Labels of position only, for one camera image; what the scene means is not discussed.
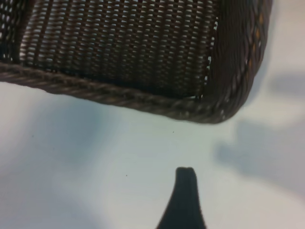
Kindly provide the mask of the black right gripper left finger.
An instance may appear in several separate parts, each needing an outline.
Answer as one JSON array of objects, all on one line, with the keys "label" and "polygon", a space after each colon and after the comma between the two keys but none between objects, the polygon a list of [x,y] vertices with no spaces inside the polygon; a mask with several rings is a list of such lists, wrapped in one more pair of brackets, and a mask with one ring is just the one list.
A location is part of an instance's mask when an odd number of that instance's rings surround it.
[{"label": "black right gripper left finger", "polygon": [[186,167],[178,167],[175,172],[175,183],[168,204],[158,223],[157,229],[179,229],[183,215],[182,198],[185,189]]}]

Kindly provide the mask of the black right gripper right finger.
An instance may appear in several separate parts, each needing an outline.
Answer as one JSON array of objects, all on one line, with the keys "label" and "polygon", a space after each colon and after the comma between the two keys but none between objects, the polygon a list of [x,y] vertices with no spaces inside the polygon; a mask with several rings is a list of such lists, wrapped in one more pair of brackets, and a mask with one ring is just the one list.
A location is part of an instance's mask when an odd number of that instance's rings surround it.
[{"label": "black right gripper right finger", "polygon": [[198,192],[197,176],[192,167],[187,168],[190,179],[189,220],[191,229],[206,229]]}]

